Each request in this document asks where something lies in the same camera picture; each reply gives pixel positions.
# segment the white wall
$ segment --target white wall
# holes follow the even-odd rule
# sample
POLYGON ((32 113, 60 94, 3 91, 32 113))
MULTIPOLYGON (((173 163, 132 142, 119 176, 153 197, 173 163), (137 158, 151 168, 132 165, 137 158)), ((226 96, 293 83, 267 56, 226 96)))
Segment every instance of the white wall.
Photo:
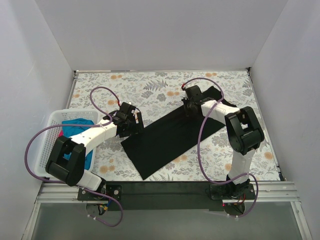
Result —
POLYGON ((251 67, 288 0, 36 0, 73 70, 251 67))
POLYGON ((320 1, 289 0, 252 67, 280 168, 320 239, 320 1))
POLYGON ((26 145, 66 105, 73 72, 34 0, 0 1, 0 28, 0 239, 13 240, 41 184, 25 169, 26 145))

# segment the blue towel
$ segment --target blue towel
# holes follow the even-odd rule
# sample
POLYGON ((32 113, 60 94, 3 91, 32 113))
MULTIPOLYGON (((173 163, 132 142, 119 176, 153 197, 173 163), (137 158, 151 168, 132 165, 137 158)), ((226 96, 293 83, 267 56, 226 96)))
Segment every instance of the blue towel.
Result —
MULTIPOLYGON (((86 120, 84 118, 77 118, 73 120, 67 120, 63 121, 62 124, 84 124, 84 125, 94 125, 94 122, 91 120, 86 120)), ((63 131, 63 136, 69 138, 71 136, 80 134, 84 132, 85 130, 89 129, 90 127, 81 127, 81 126, 63 126, 62 131, 63 131)), ((90 165, 91 165, 91 160, 92 160, 92 153, 93 151, 89 152, 87 156, 85 157, 84 161, 84 169, 89 170, 90 165)), ((70 154, 65 154, 64 157, 69 160, 70 154)))

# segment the black cloth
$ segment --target black cloth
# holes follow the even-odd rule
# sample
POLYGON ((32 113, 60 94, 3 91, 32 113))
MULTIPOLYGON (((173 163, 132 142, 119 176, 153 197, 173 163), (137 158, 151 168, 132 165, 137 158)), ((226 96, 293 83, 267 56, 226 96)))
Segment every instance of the black cloth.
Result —
MULTIPOLYGON (((203 94, 215 100, 222 97, 221 92, 213 86, 203 94)), ((226 100, 222 103, 236 107, 226 100)), ((204 118, 204 116, 187 117, 184 106, 181 106, 148 125, 143 133, 132 135, 122 141, 121 145, 142 179, 145 180, 197 144, 204 118)), ((201 141, 224 126, 221 122, 208 118, 201 141)))

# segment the floral pattern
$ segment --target floral pattern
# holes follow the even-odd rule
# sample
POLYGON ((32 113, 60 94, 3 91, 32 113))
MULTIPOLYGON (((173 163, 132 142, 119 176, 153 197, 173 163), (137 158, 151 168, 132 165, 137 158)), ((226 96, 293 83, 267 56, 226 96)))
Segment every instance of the floral pattern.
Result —
MULTIPOLYGON (((181 85, 192 78, 207 77, 216 81, 224 90, 225 98, 238 107, 252 107, 265 131, 261 113, 246 71, 219 72, 121 72, 80 73, 76 81, 70 108, 94 108, 89 93, 97 86, 112 89, 122 102, 131 102, 142 112, 144 126, 153 123, 174 109, 182 106, 181 85)), ((202 91, 212 84, 196 80, 202 91)), ((95 103, 104 111, 117 109, 117 101, 104 89, 93 94, 95 103)), ((121 141, 114 137, 97 147, 93 172, 107 181, 141 181, 138 171, 124 152, 121 141)), ((223 181, 231 169, 233 150, 229 145, 227 130, 222 128, 201 142, 202 164, 213 180, 223 181)), ((260 181, 280 180, 272 154, 270 140, 265 141, 254 155, 250 172, 260 181)), ((205 181, 197 158, 196 146, 148 177, 146 181, 205 181)))

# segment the plastic basket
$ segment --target plastic basket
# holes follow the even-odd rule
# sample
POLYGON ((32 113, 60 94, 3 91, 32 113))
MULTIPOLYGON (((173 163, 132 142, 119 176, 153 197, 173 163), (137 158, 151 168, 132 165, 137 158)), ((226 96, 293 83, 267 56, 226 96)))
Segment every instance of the plastic basket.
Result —
MULTIPOLYGON (((97 124, 100 121, 100 113, 96 109, 63 109, 57 110, 51 113, 47 127, 52 125, 61 124, 62 121, 73 120, 73 119, 87 119, 93 121, 94 124, 97 124)), ((52 177, 49 173, 46 172, 46 164, 49 159, 52 148, 54 147, 55 141, 61 132, 62 127, 55 127, 45 131, 44 137, 42 138, 40 150, 36 158, 34 173, 39 177, 52 177)), ((96 148, 93 149, 92 159, 90 164, 89 171, 91 172, 96 156, 96 148)))

